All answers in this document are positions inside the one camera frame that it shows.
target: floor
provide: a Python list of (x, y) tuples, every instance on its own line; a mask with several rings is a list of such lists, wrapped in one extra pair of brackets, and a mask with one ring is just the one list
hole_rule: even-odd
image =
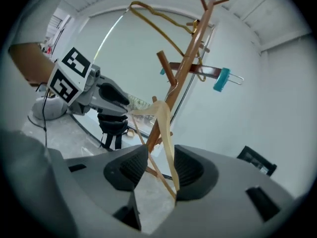
[[(42, 121), (30, 115), (33, 122), (42, 125)], [(26, 121), (22, 131), (45, 143), (45, 133), (42, 128)], [(56, 120), (47, 121), (48, 147), (59, 150), (65, 159), (84, 157), (105, 153), (100, 143), (86, 134), (70, 115), (64, 115)], [(142, 232), (151, 234), (173, 210), (174, 202), (163, 183), (153, 175), (145, 172), (135, 189), (135, 196)]]

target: wooden coat rack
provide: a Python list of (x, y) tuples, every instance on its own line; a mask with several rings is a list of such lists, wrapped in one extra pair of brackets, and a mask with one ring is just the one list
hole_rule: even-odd
[[(170, 110), (172, 110), (173, 106), (175, 105), (175, 102), (177, 100), (177, 97), (179, 96), (179, 93), (185, 83), (187, 74), (190, 72), (191, 67), (193, 65), (193, 61), (195, 59), (196, 54), (199, 51), (199, 48), (203, 48), (204, 45), (202, 45), (202, 39), (204, 36), (204, 33), (207, 29), (208, 23), (211, 18), (211, 14), (213, 11), (213, 7), (216, 4), (220, 4), (222, 2), (226, 2), (228, 0), (209, 0), (208, 4), (206, 4), (205, 0), (201, 0), (203, 8), (205, 10), (201, 20), (198, 20), (198, 26), (195, 31), (195, 33), (192, 35), (192, 40), (186, 50), (186, 53), (183, 57), (182, 62), (180, 63), (177, 73), (174, 76), (172, 73), (172, 69), (170, 67), (169, 62), (167, 61), (167, 58), (163, 51), (160, 51), (157, 53), (158, 59), (165, 70), (165, 73), (167, 75), (167, 78), (171, 84), (171, 87), (168, 91), (167, 97), (165, 102), (167, 103)], [(147, 140), (147, 146), (148, 150), (151, 153), (154, 149), (154, 146), (157, 144), (158, 139), (160, 136), (159, 131), (159, 124), (158, 121), (155, 122), (150, 136)], [(157, 176), (157, 173), (155, 170), (152, 170), (151, 168), (147, 167), (147, 171), (155, 176)]]

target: white wall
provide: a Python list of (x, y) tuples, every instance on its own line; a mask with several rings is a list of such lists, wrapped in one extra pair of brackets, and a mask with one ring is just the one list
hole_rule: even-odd
[(214, 79), (196, 82), (173, 128), (173, 142), (232, 157), (247, 144), (250, 116), (258, 90), (260, 55), (233, 25), (221, 21), (205, 65), (226, 67), (245, 78), (242, 86), (227, 82), (221, 93)]
[(317, 47), (312, 36), (263, 54), (258, 105), (247, 145), (277, 165), (271, 176), (292, 195), (317, 168)]

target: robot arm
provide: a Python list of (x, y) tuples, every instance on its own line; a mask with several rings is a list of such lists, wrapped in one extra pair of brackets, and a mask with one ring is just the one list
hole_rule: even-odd
[(90, 108), (115, 117), (127, 113), (128, 95), (75, 48), (55, 64), (48, 86), (76, 115), (84, 115)]

